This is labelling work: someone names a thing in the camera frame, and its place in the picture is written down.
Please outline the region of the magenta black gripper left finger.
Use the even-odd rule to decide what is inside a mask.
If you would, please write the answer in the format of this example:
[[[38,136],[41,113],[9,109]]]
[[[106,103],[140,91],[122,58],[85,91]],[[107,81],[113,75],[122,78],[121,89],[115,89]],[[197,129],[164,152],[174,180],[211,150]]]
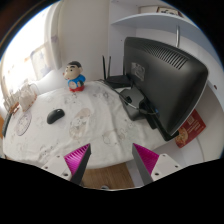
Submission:
[[[86,144],[65,156],[54,156],[42,167],[42,169],[79,185],[90,155],[91,145]]]

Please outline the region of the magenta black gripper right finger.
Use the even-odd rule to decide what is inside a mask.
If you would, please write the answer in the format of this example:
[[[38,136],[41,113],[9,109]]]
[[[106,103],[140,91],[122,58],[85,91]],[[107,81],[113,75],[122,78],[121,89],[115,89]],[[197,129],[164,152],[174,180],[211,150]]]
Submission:
[[[132,144],[132,154],[145,185],[182,169],[169,155],[157,154],[136,143]]]

